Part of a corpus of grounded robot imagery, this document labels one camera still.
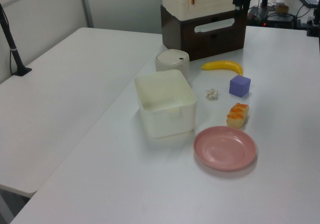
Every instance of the foam block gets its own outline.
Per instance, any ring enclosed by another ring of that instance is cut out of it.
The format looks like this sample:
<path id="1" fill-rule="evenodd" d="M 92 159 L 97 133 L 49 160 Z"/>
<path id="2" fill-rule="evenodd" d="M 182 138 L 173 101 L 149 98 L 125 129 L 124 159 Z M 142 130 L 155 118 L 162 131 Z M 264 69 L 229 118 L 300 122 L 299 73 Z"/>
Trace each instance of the foam block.
<path id="1" fill-rule="evenodd" d="M 237 75 L 230 80 L 229 93 L 242 98 L 250 89 L 251 79 Z"/>

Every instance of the toy food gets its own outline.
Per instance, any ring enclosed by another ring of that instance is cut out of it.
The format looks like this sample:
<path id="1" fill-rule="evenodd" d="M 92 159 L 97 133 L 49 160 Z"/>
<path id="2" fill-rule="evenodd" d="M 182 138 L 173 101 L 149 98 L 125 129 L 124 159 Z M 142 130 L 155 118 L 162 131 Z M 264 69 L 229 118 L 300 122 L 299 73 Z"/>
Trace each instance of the toy food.
<path id="1" fill-rule="evenodd" d="M 236 103 L 226 116 L 226 125 L 234 128 L 241 128 L 247 118 L 249 106 L 247 104 Z"/>
<path id="2" fill-rule="evenodd" d="M 213 61 L 205 63 L 201 66 L 203 70 L 214 70 L 214 69 L 229 69 L 233 70 L 234 72 L 238 73 L 239 75 L 243 74 L 243 69 L 240 64 L 229 61 L 229 60 L 220 60 L 220 61 Z"/>
<path id="3" fill-rule="evenodd" d="M 214 88 L 207 90 L 206 93 L 207 99 L 216 99 L 218 97 L 218 90 L 215 90 Z"/>

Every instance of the cup lid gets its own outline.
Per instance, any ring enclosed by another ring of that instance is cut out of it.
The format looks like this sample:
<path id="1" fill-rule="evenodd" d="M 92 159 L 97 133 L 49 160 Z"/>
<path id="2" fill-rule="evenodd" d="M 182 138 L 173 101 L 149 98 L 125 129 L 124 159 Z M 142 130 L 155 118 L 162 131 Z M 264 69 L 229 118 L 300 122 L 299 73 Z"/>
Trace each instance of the cup lid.
<path id="1" fill-rule="evenodd" d="M 184 51 L 169 49 L 159 54 L 156 59 L 157 61 L 166 65 L 175 65 L 183 62 L 188 57 L 188 53 Z"/>

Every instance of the popcorn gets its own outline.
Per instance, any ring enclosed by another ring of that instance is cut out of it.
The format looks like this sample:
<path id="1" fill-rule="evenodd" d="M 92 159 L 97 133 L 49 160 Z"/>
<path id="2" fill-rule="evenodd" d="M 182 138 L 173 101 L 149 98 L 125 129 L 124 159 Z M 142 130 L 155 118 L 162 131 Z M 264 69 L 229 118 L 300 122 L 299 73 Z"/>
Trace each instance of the popcorn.
<path id="1" fill-rule="evenodd" d="M 207 90 L 206 91 L 206 98 L 207 99 L 217 99 L 218 97 L 218 90 L 215 90 L 215 89 L 210 89 L 210 90 Z"/>

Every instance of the small white object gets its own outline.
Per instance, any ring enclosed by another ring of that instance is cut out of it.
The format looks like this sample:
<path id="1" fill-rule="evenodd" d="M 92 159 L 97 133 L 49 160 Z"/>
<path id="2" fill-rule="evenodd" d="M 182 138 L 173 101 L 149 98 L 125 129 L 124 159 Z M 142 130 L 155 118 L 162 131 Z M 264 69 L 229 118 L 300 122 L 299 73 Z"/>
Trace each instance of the small white object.
<path id="1" fill-rule="evenodd" d="M 210 90 L 207 90 L 206 91 L 206 97 L 208 98 L 208 99 L 217 99 L 217 97 L 218 97 L 218 90 L 215 90 L 215 89 L 210 89 Z"/>
<path id="2" fill-rule="evenodd" d="M 177 49 L 169 49 L 159 54 L 155 59 L 155 63 L 156 71 L 176 69 L 188 80 L 190 63 L 188 53 Z"/>
<path id="3" fill-rule="evenodd" d="M 141 118 L 150 137 L 191 131 L 197 98 L 179 70 L 155 72 L 134 79 Z"/>

